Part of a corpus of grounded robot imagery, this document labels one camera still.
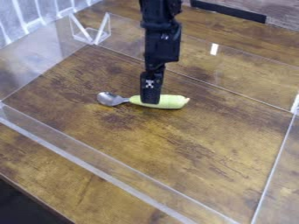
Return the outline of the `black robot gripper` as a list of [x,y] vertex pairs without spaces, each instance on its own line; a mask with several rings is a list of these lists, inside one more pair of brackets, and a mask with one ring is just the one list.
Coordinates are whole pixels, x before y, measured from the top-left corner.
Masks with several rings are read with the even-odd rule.
[[165,69],[159,68],[181,56],[183,28],[175,16],[183,11],[183,0],[139,0],[139,5],[147,70],[141,74],[141,98],[142,103],[158,104],[165,83]]

